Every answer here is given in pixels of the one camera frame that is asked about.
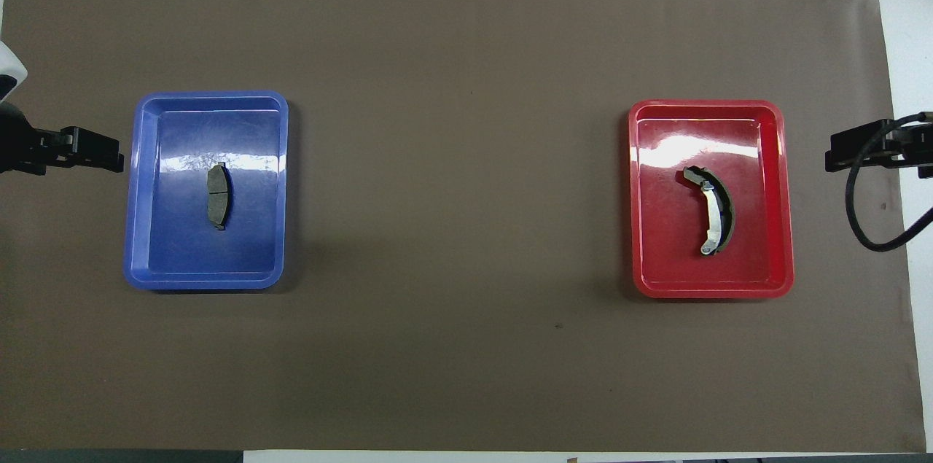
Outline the curved brake shoe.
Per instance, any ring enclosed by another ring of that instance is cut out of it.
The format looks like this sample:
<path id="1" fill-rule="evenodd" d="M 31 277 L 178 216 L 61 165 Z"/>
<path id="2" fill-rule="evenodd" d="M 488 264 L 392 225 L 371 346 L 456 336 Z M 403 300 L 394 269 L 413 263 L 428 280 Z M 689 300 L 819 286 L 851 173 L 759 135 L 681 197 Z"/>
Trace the curved brake shoe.
<path id="1" fill-rule="evenodd" d="M 687 166 L 682 170 L 683 177 L 699 188 L 706 199 L 708 228 L 706 239 L 700 245 L 703 256 L 719 254 L 732 240 L 735 230 L 735 208 L 733 198 L 726 184 L 710 168 Z"/>

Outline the brown table mat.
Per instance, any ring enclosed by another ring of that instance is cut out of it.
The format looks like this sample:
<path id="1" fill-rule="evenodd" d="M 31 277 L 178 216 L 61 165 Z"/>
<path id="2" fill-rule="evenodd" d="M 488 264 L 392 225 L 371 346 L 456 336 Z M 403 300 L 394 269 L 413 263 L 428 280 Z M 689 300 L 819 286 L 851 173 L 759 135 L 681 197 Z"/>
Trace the brown table mat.
<path id="1" fill-rule="evenodd" d="M 289 102 L 282 279 L 155 294 L 126 174 L 0 175 L 0 450 L 923 452 L 904 251 L 830 134 L 892 113 L 879 0 L 4 0 L 29 120 L 128 143 L 152 92 Z M 784 115 L 795 284 L 642 297 L 620 128 Z"/>

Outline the dark brake pad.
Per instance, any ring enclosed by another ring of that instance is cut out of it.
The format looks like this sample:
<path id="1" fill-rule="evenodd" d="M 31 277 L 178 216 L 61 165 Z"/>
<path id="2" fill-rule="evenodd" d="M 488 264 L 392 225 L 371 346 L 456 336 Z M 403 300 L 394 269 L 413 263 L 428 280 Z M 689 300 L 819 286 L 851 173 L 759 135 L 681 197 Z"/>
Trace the dark brake pad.
<path id="1" fill-rule="evenodd" d="M 207 217 L 216 230 L 226 230 L 231 205 L 231 181 L 225 162 L 217 162 L 206 177 Z"/>

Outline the red plastic tray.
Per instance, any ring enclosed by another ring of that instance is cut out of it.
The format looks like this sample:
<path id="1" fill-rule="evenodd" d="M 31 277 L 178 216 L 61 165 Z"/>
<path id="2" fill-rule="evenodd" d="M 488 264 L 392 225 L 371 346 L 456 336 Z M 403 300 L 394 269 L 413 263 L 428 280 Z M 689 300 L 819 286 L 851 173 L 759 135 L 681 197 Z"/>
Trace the red plastic tray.
<path id="1" fill-rule="evenodd" d="M 774 299 L 795 281 L 784 118 L 761 100 L 649 100 L 626 120 L 633 280 L 653 299 Z M 733 198 L 732 240 L 703 256 L 710 168 Z"/>

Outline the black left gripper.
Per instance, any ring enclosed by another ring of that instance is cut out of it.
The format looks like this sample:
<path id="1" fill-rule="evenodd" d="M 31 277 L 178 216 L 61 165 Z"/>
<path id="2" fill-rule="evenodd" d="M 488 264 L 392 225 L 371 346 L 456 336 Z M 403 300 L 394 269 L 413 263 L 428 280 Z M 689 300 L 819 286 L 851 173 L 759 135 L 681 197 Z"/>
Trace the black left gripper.
<path id="1" fill-rule="evenodd" d="M 45 164 L 36 164 L 32 161 L 36 137 L 36 130 L 19 108 L 0 102 L 0 174 L 19 171 L 45 175 L 47 167 L 102 168 L 118 174 L 125 171 L 125 157 L 117 139 L 77 126 L 50 131 L 44 135 L 44 146 L 59 155 Z"/>

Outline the blue plastic tray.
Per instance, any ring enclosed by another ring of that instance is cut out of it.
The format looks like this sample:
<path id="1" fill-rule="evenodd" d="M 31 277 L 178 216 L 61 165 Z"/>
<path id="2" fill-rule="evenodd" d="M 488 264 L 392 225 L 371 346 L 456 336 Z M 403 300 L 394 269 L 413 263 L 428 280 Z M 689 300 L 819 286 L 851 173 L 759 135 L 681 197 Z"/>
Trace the blue plastic tray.
<path id="1" fill-rule="evenodd" d="M 289 105 L 272 90 L 159 92 L 136 107 L 123 270 L 140 289 L 259 291 L 284 270 Z M 225 162 L 226 230 L 206 177 Z"/>

